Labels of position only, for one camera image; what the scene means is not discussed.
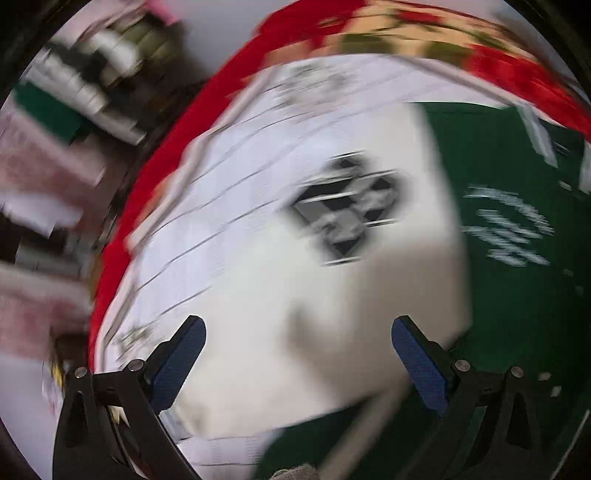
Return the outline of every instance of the metal screw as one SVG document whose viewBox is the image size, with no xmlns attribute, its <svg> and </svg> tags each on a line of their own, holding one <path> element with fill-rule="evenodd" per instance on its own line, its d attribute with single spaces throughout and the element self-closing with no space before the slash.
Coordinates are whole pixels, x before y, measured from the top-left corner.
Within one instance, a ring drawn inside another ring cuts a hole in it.
<svg viewBox="0 0 591 480">
<path fill-rule="evenodd" d="M 88 373 L 88 370 L 86 369 L 86 367 L 78 367 L 78 368 L 76 368 L 76 370 L 74 370 L 74 376 L 76 378 L 82 378 L 87 373 Z"/>
<path fill-rule="evenodd" d="M 468 362 L 468 360 L 458 360 L 456 362 L 456 368 L 460 372 L 467 372 L 468 370 L 470 370 L 470 363 Z"/>
<path fill-rule="evenodd" d="M 517 378 L 523 377 L 523 369 L 521 367 L 512 367 L 511 368 L 511 375 Z"/>
<path fill-rule="evenodd" d="M 138 370 L 142 370 L 144 366 L 144 361 L 142 359 L 136 358 L 127 364 L 127 368 L 129 368 L 132 372 L 137 372 Z"/>
</svg>

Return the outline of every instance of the blue gripper pad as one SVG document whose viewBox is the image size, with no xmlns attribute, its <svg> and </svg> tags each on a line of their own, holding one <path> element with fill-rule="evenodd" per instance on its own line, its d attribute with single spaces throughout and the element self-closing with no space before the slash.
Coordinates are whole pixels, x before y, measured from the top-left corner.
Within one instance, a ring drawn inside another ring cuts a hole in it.
<svg viewBox="0 0 591 480">
<path fill-rule="evenodd" d="M 166 352 L 166 357 L 151 382 L 150 405 L 156 413 L 172 406 L 195 360 L 205 346 L 205 339 L 205 322 L 199 317 L 190 316 L 168 342 L 158 346 L 163 346 L 170 351 Z"/>
<path fill-rule="evenodd" d="M 423 345 L 426 343 L 429 343 L 428 340 L 409 317 L 394 320 L 392 345 L 425 406 L 442 416 L 447 408 L 447 380 L 425 350 Z"/>
</svg>

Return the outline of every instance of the white printed logo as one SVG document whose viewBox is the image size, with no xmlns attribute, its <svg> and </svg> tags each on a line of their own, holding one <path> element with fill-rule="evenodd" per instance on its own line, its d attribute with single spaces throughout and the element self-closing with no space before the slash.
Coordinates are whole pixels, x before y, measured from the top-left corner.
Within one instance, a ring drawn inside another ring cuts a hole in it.
<svg viewBox="0 0 591 480">
<path fill-rule="evenodd" d="M 524 267 L 528 262 L 550 265 L 544 257 L 531 249 L 531 242 L 553 235 L 554 229 L 548 220 L 531 205 L 526 204 L 515 193 L 485 187 L 471 187 L 464 198 L 491 199 L 513 207 L 534 224 L 535 229 L 526 228 L 505 217 L 494 209 L 479 209 L 477 214 L 486 220 L 486 226 L 462 226 L 462 231 L 492 245 L 488 256 L 512 267 Z"/>
</svg>

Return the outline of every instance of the silver bolt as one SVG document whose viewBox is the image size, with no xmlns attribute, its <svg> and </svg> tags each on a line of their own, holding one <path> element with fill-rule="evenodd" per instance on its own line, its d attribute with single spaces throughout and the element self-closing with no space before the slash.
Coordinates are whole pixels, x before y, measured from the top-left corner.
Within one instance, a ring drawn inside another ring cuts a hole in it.
<svg viewBox="0 0 591 480">
<path fill-rule="evenodd" d="M 523 369 L 521 367 L 512 367 L 511 368 L 511 375 L 517 378 L 523 377 Z"/>
<path fill-rule="evenodd" d="M 468 362 L 468 360 L 458 360 L 456 362 L 456 368 L 460 372 L 467 372 L 468 370 L 470 370 L 470 363 Z"/>
<path fill-rule="evenodd" d="M 129 368 L 132 372 L 137 372 L 138 370 L 142 370 L 144 366 L 144 361 L 142 359 L 136 358 L 127 364 L 127 368 Z"/>
<path fill-rule="evenodd" d="M 78 367 L 78 368 L 76 368 L 76 370 L 74 370 L 74 376 L 76 378 L 82 378 L 87 373 L 88 373 L 88 370 L 86 369 L 86 367 Z"/>
</svg>

